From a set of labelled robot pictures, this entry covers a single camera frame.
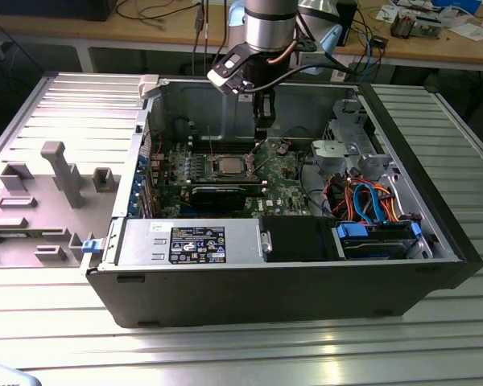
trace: table leg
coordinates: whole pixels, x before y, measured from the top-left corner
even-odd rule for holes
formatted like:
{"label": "table leg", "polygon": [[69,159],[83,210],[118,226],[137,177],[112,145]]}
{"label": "table leg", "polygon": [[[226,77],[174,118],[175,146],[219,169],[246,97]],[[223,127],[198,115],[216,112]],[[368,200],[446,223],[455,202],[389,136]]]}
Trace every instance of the table leg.
{"label": "table leg", "polygon": [[82,72],[97,72],[95,63],[91,56],[91,47],[84,42],[79,42],[75,45],[75,50],[79,56],[80,67]]}
{"label": "table leg", "polygon": [[[333,58],[338,60],[344,66],[348,67],[351,63],[354,62],[354,55],[333,55]],[[345,73],[340,72],[338,70],[333,70],[331,74],[331,81],[332,82],[344,82],[345,81]]]}

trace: slotted aluminum plate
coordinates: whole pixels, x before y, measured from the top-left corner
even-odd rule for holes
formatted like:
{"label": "slotted aluminum plate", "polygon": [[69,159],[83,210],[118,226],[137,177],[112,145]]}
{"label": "slotted aluminum plate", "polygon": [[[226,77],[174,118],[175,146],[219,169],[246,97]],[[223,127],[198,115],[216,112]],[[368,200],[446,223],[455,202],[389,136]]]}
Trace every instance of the slotted aluminum plate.
{"label": "slotted aluminum plate", "polygon": [[39,152],[45,141],[57,140],[81,175],[92,175],[97,167],[122,175],[143,106],[139,81],[140,76],[63,72],[43,78],[1,138],[0,173],[7,162],[25,162],[33,175],[53,175]]}
{"label": "slotted aluminum plate", "polygon": [[393,85],[374,90],[483,258],[483,144],[438,94]]}
{"label": "slotted aluminum plate", "polygon": [[[444,110],[422,96],[423,112]],[[393,100],[392,111],[411,107]],[[480,153],[467,138],[407,137],[417,150]],[[462,183],[456,169],[429,167],[445,194]],[[469,181],[483,188],[483,168],[472,169]],[[483,228],[482,210],[456,209],[468,232]],[[483,256],[483,238],[473,243]],[[483,386],[483,269],[401,318],[136,330],[114,323],[78,269],[0,269],[0,363],[43,385]]]}

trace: blue latch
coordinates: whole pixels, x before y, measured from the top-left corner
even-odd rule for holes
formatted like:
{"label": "blue latch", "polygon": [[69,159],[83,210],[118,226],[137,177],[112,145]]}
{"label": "blue latch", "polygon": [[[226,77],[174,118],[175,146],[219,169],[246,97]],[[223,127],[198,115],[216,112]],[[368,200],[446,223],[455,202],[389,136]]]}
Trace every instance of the blue latch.
{"label": "blue latch", "polygon": [[134,181],[137,182],[137,183],[142,182],[143,181],[143,176],[141,174],[139,174],[139,173],[136,173],[134,175]]}
{"label": "blue latch", "polygon": [[148,159],[147,159],[147,157],[145,157],[144,155],[141,155],[140,154],[138,156],[138,164],[140,166],[143,166],[143,167],[147,166],[148,165]]}
{"label": "blue latch", "polygon": [[338,237],[344,239],[345,237],[368,237],[369,233],[364,224],[356,223],[342,223],[336,227]]}
{"label": "blue latch", "polygon": [[411,225],[411,230],[413,231],[413,234],[417,239],[422,236],[422,230],[420,229],[420,225],[418,225],[417,223],[413,223]]}
{"label": "blue latch", "polygon": [[80,250],[83,253],[100,253],[101,244],[101,240],[86,240],[84,243],[82,243],[82,247],[80,247]]}

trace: warning label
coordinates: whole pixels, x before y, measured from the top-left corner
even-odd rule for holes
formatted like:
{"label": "warning label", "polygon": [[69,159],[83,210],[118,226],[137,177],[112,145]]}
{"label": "warning label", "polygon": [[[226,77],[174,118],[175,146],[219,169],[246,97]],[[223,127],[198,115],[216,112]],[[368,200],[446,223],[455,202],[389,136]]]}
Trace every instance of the warning label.
{"label": "warning label", "polygon": [[224,227],[171,229],[172,264],[225,263],[226,256]]}

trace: electronic equipment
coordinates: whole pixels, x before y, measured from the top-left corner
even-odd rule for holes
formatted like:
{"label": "electronic equipment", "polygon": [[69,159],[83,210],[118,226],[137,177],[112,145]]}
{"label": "electronic equipment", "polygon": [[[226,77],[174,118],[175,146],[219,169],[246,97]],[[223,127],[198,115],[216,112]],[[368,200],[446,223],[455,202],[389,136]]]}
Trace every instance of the electronic equipment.
{"label": "electronic equipment", "polygon": [[[353,10],[347,2],[342,9],[346,33]],[[257,139],[264,139],[266,129],[274,123],[273,86],[290,74],[294,53],[315,52],[318,44],[337,68],[348,71],[331,57],[343,41],[344,30],[336,0],[241,0],[231,6],[229,15],[229,52],[213,65],[208,78],[224,93],[254,94]],[[314,68],[313,73],[318,73],[322,67],[332,68],[316,64],[294,71]]]}
{"label": "electronic equipment", "polygon": [[[80,264],[124,327],[401,315],[483,265],[451,212],[483,153],[444,103],[282,84],[254,140],[251,101],[207,80],[44,77],[0,140],[0,267]],[[435,130],[468,156],[419,149]]]}
{"label": "electronic equipment", "polygon": [[115,6],[116,0],[0,0],[0,14],[104,22]]}
{"label": "electronic equipment", "polygon": [[349,37],[350,28],[353,25],[354,15],[357,10],[356,0],[338,0],[336,2],[336,10],[340,15],[340,21],[338,22],[341,27],[341,36],[338,40],[337,46],[344,46],[347,43]]}
{"label": "electronic equipment", "polygon": [[401,9],[390,26],[390,34],[395,38],[438,38],[442,33],[442,22],[435,14],[415,14]]}
{"label": "electronic equipment", "polygon": [[481,0],[431,0],[433,6],[457,6],[470,14],[475,14],[481,5]]}

